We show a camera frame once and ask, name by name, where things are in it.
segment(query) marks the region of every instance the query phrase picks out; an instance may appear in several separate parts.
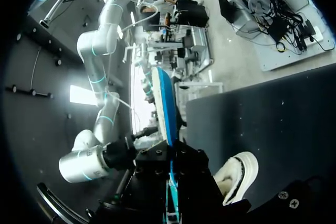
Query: white sneaker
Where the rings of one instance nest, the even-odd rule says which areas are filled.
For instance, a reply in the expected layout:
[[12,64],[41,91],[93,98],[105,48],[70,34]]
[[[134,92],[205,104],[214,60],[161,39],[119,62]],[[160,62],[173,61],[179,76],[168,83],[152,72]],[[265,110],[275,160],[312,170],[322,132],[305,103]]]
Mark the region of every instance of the white sneaker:
[[251,152],[241,152],[229,158],[214,175],[224,201],[228,205],[242,200],[246,190],[258,175],[258,161]]

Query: black cable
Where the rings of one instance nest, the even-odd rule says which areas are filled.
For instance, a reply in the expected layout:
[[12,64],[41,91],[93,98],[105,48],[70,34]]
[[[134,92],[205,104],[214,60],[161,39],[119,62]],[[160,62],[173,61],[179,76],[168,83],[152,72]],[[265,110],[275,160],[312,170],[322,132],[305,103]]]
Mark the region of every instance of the black cable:
[[256,43],[256,42],[250,40],[250,39],[247,39],[247,38],[245,38],[245,39],[246,39],[247,41],[250,41],[250,42],[253,43],[253,44],[260,45],[260,46],[275,46],[275,45],[276,45],[276,43],[274,43],[274,44],[267,44],[267,45],[265,45],[265,44],[259,44],[259,43]]
[[69,9],[69,7],[73,4],[74,2],[72,1],[68,6],[67,8],[64,9],[63,12],[61,12],[60,14],[58,14],[53,20],[50,21],[49,24],[51,24],[52,22],[54,22],[57,18],[59,18],[63,13],[65,13],[67,11],[67,9]]
[[333,44],[334,44],[334,47],[333,48],[331,48],[331,49],[327,49],[327,50],[325,50],[323,47],[322,47],[322,45],[313,37],[313,36],[310,36],[309,38],[313,38],[313,40],[315,40],[316,42],[317,42],[317,44],[319,44],[319,46],[321,47],[321,49],[323,50],[323,51],[325,51],[325,52],[329,52],[329,51],[332,51],[332,50],[334,50],[335,49],[335,43],[333,42]]

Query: screw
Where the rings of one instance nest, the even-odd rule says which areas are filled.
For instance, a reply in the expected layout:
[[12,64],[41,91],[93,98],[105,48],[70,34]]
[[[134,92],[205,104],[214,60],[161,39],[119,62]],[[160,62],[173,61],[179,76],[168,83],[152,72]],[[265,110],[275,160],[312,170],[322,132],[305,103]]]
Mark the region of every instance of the screw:
[[292,209],[296,209],[299,206],[299,201],[297,199],[292,199],[289,203],[289,207]]
[[155,170],[155,174],[156,175],[161,175],[163,173],[163,171],[160,169],[160,170]]
[[137,167],[137,168],[135,169],[135,173],[136,173],[136,174],[142,173],[142,168],[141,168],[141,167]]
[[281,192],[279,192],[278,196],[279,196],[280,199],[287,199],[289,195],[288,195],[288,192],[281,191]]

